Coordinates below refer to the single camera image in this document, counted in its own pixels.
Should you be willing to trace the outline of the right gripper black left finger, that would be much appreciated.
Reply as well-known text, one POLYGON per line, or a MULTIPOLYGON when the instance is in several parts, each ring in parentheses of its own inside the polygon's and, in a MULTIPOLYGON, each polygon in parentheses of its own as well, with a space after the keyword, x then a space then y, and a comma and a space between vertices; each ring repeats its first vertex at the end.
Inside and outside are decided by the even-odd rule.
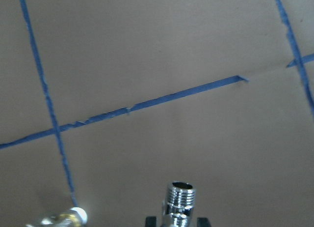
POLYGON ((145 218, 145 227, 158 227, 157 216, 147 216, 145 218))

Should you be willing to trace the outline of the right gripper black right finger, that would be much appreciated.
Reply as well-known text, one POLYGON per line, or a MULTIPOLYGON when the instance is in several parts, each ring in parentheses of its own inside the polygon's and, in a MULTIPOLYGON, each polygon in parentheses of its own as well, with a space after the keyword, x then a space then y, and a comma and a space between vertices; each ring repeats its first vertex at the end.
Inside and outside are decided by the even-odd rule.
POLYGON ((211 227, 211 223, 207 217, 197 217, 192 221, 191 227, 211 227))

